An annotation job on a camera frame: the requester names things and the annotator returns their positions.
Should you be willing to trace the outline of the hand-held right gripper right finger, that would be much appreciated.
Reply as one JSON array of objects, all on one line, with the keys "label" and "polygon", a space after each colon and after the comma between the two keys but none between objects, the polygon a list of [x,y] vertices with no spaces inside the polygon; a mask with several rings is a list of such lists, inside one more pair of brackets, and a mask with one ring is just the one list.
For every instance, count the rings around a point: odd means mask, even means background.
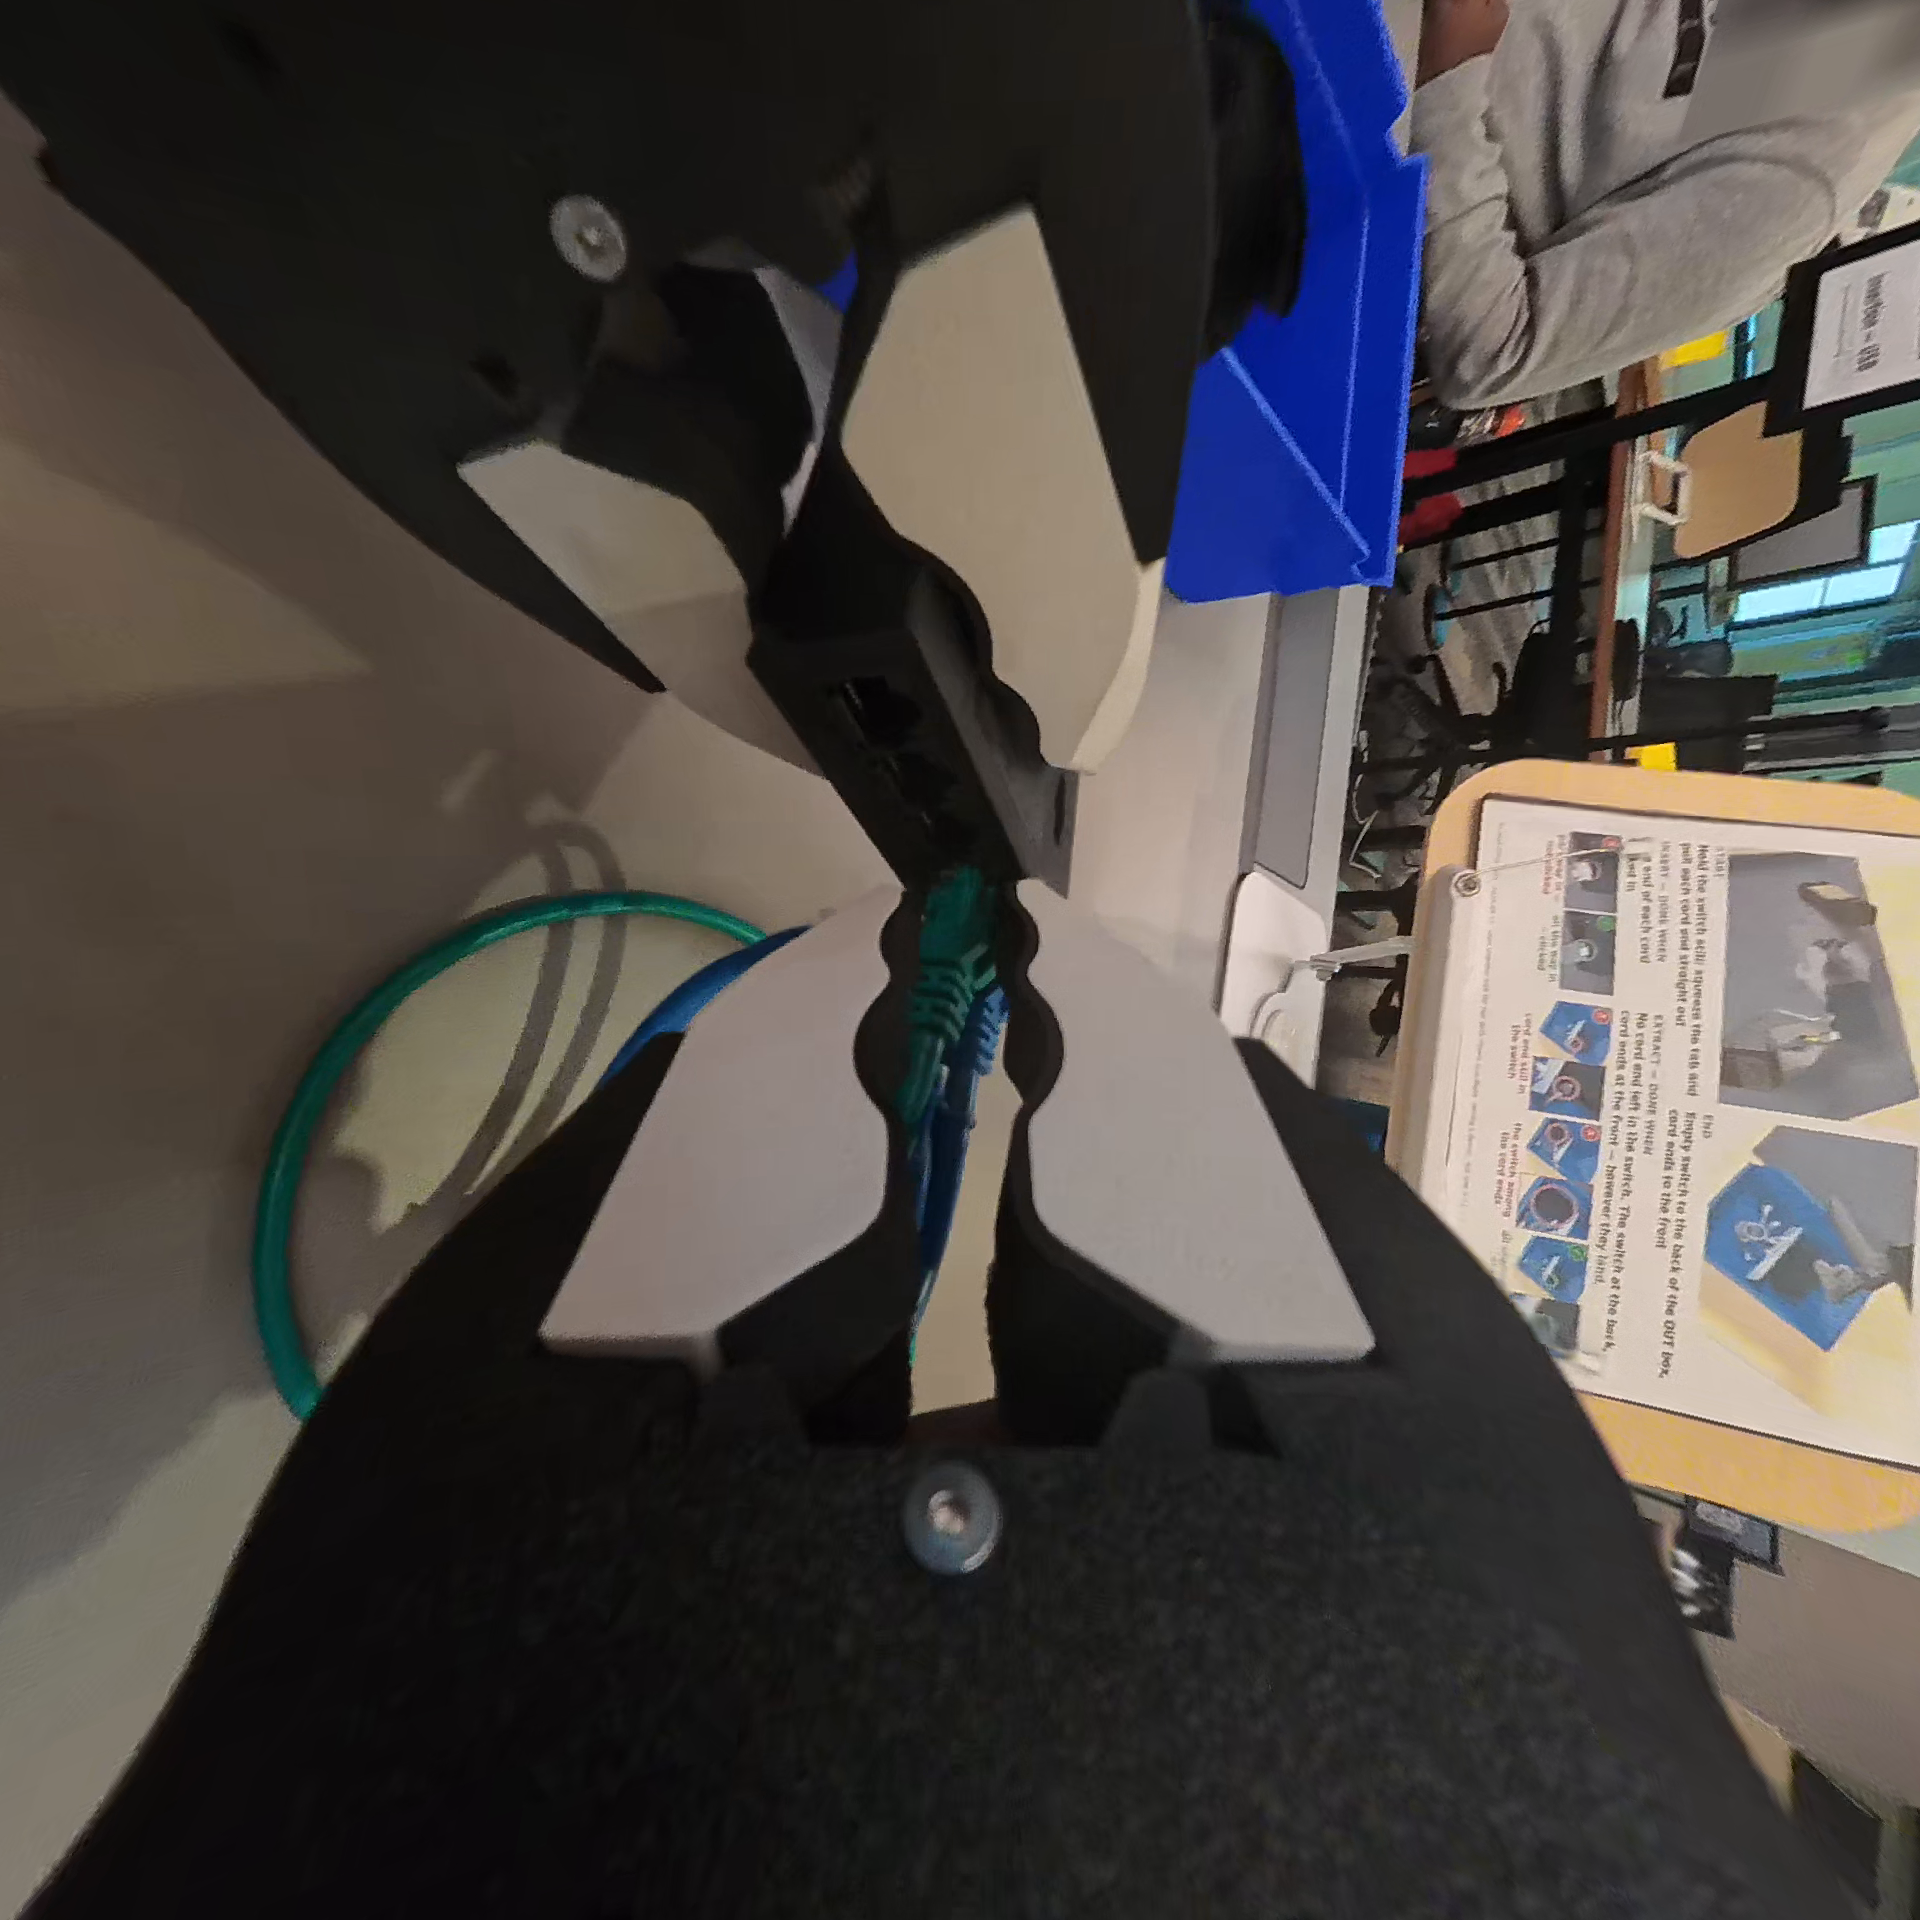
[{"label": "hand-held right gripper right finger", "polygon": [[1376,1334],[1223,1022],[1040,879],[1001,911],[1016,1092],[988,1282],[998,1415],[1104,1436],[1143,1375],[1350,1370]]}]

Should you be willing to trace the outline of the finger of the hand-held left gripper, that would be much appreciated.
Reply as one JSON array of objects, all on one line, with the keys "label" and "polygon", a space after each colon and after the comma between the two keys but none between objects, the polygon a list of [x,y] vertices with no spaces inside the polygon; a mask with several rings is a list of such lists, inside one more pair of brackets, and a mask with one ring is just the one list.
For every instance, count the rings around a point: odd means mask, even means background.
[{"label": "finger of the hand-held left gripper", "polygon": [[902,269],[839,449],[920,565],[907,628],[988,813],[967,861],[1069,892],[1076,786],[1136,719],[1165,562],[1133,551],[1032,209]]},{"label": "finger of the hand-held left gripper", "polygon": [[760,692],[748,579],[697,508],[531,438],[459,475],[670,692]]}]

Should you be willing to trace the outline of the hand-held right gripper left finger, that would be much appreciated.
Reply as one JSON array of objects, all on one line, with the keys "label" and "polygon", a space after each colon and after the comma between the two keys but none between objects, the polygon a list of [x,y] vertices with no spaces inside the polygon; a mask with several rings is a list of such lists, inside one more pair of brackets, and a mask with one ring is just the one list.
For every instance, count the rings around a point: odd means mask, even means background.
[{"label": "hand-held right gripper left finger", "polygon": [[703,1415],[900,1444],[920,1299],[897,1113],[920,897],[881,884],[752,969],[662,1066],[540,1325],[600,1423]]}]

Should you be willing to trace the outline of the black ethernet switch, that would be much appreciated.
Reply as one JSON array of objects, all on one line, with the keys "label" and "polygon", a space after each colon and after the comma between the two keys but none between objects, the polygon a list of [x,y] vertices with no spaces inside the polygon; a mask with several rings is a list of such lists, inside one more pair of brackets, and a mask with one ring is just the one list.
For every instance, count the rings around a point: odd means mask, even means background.
[{"label": "black ethernet switch", "polygon": [[749,670],[902,887],[1072,876],[1076,774],[988,661],[971,599],[902,548],[789,539],[752,599]]}]

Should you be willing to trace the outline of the blue plastic bin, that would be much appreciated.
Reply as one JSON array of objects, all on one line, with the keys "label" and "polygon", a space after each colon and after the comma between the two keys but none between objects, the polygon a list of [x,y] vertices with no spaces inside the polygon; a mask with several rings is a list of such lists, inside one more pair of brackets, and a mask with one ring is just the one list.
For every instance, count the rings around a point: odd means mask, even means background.
[{"label": "blue plastic bin", "polygon": [[1251,11],[1293,79],[1302,276],[1193,380],[1164,580],[1187,603],[1383,588],[1399,551],[1425,204],[1405,75],[1381,5]]}]

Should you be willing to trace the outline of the white stand base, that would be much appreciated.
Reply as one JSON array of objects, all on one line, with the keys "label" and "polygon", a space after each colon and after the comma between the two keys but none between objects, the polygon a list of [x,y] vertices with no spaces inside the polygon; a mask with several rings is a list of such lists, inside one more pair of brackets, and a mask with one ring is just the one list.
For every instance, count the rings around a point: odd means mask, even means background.
[{"label": "white stand base", "polygon": [[1275,874],[1238,878],[1216,1010],[1235,1041],[1283,1058],[1310,1089],[1321,1063],[1327,979],[1311,961],[1331,949],[1331,924]]}]

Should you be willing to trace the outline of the instruction sheet on wooden board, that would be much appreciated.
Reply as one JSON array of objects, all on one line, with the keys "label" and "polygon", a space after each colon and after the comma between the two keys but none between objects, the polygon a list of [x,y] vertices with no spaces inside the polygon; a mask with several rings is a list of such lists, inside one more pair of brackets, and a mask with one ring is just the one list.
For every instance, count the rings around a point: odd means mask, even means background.
[{"label": "instruction sheet on wooden board", "polygon": [[1429,833],[1384,1154],[1628,1481],[1916,1524],[1916,802],[1524,759]]}]

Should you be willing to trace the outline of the black framed sign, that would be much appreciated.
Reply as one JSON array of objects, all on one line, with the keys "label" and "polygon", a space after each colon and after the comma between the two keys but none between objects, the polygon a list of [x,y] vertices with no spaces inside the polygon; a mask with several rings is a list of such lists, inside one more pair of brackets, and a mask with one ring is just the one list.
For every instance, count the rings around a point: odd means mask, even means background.
[{"label": "black framed sign", "polygon": [[1796,262],[1766,380],[1761,435],[1917,399],[1917,223]]}]

